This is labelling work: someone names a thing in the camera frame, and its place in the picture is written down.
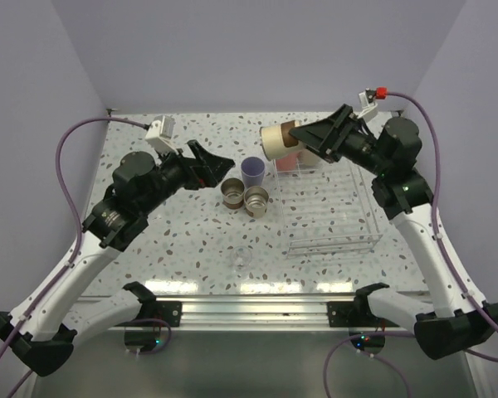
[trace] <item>metal cup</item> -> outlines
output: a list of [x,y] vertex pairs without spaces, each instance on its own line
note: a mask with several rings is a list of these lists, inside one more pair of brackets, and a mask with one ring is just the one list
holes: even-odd
[[252,218],[260,218],[266,214],[269,194],[262,187],[251,187],[243,195],[246,212]]
[[239,209],[243,206],[245,186],[238,178],[228,178],[222,184],[223,204],[229,209]]

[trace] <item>dish rack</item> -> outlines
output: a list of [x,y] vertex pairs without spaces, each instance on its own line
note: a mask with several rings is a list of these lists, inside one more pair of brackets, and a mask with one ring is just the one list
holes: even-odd
[[278,171],[275,178],[288,241],[286,257],[368,253],[380,241],[373,198],[358,166],[346,159]]

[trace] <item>gray wall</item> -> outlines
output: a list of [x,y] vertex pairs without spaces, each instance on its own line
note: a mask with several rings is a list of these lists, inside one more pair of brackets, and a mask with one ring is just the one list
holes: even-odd
[[[498,0],[466,2],[416,96],[440,136],[444,225],[478,286],[498,301]],[[421,170],[432,177],[426,129],[422,137]],[[484,349],[498,355],[492,340]],[[498,396],[498,365],[488,370]]]
[[103,101],[146,113],[334,110],[366,86],[412,93],[465,1],[53,2]]
[[[105,113],[50,0],[0,0],[0,310],[17,305],[62,257],[74,235],[54,153],[74,122]],[[85,205],[105,126],[65,146],[73,197]],[[0,397],[23,365],[8,352]]]

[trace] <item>red connector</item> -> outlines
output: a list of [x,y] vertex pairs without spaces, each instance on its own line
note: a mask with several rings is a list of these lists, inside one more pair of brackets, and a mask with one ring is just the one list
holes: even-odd
[[385,98],[388,96],[388,88],[387,87],[378,87],[376,89],[376,93],[374,94],[374,98],[377,100],[385,100]]

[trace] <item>rack wire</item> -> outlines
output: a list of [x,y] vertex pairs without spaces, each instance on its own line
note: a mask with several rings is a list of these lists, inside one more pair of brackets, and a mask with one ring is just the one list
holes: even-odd
[[286,256],[368,253],[380,241],[373,201],[358,166],[346,159],[278,171]]

